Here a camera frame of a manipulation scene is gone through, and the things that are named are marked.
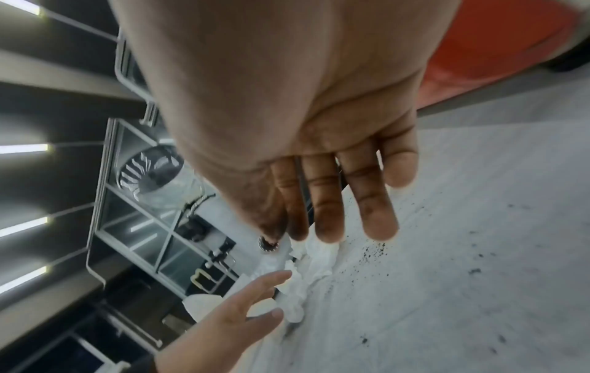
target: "light strip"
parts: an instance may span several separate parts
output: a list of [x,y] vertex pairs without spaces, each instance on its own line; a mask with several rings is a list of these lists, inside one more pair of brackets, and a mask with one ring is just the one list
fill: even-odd
[[39,15],[41,13],[41,8],[39,6],[25,0],[0,0],[0,2],[15,8],[19,8],[20,10],[24,10],[25,12],[29,12],[31,14]]
[[31,220],[28,222],[24,222],[21,224],[17,224],[16,226],[8,227],[0,229],[0,237],[8,236],[13,233],[21,232],[22,230],[30,229],[37,226],[42,226],[49,222],[49,218],[46,216],[44,218]]
[[151,236],[149,236],[148,238],[146,238],[145,240],[141,240],[138,243],[136,243],[135,245],[129,247],[129,250],[133,251],[133,250],[147,244],[148,242],[153,241],[156,237],[158,237],[158,234],[154,233]]
[[49,150],[49,144],[3,145],[3,146],[0,146],[0,154],[34,153],[34,152],[46,152],[48,150]]
[[[176,212],[175,210],[168,211],[167,213],[164,213],[164,214],[160,215],[160,219],[167,218],[167,217],[169,217],[170,215],[172,215],[175,212]],[[147,227],[148,225],[152,224],[153,222],[154,222],[153,219],[146,220],[143,223],[139,223],[136,226],[131,227],[129,229],[129,231],[135,232],[136,230],[140,230],[143,227]]]
[[24,276],[21,276],[15,280],[7,282],[6,284],[0,286],[0,294],[5,293],[10,289],[14,289],[18,285],[22,285],[22,284],[26,283],[27,281],[31,281],[33,278],[39,277],[39,276],[43,275],[44,273],[47,273],[47,266],[41,267],[37,270],[32,271],[31,273],[27,273]]

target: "white table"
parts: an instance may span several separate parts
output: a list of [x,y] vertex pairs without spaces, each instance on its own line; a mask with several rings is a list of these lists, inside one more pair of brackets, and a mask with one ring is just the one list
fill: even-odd
[[453,127],[419,131],[385,248],[343,191],[334,275],[251,372],[590,371],[590,122]]

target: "hand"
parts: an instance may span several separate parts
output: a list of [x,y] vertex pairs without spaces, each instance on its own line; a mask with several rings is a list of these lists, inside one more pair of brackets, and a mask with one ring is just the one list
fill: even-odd
[[271,298],[275,286],[291,277],[291,271],[269,273],[226,299],[203,321],[155,357],[158,373],[225,373],[242,353],[272,332],[283,320],[280,308],[246,320],[250,307]]
[[385,183],[416,175],[414,100],[459,0],[112,2],[179,150],[268,240],[307,236],[297,158],[318,236],[342,238],[335,156],[367,235],[394,236]]

